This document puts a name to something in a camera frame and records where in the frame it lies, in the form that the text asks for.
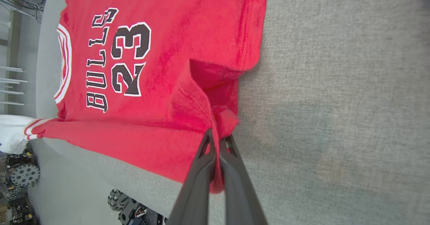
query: basketball jersey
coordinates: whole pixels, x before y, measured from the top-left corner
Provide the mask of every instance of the basketball jersey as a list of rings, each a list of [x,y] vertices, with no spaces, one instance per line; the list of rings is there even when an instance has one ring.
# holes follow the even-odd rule
[[[258,62],[265,3],[66,0],[58,118],[25,135],[183,182],[205,131],[218,150],[238,123],[238,77]],[[211,189],[223,189],[219,162]]]

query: gray table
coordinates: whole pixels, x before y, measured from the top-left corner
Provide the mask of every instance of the gray table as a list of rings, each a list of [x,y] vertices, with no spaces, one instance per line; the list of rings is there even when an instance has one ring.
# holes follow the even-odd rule
[[[64,7],[47,0],[43,16],[40,118],[57,112]],[[430,0],[267,0],[261,60],[241,78],[234,135],[270,224],[430,223],[429,33]],[[46,142],[170,213],[181,184]],[[211,196],[211,224],[223,223],[223,209],[223,194]]]

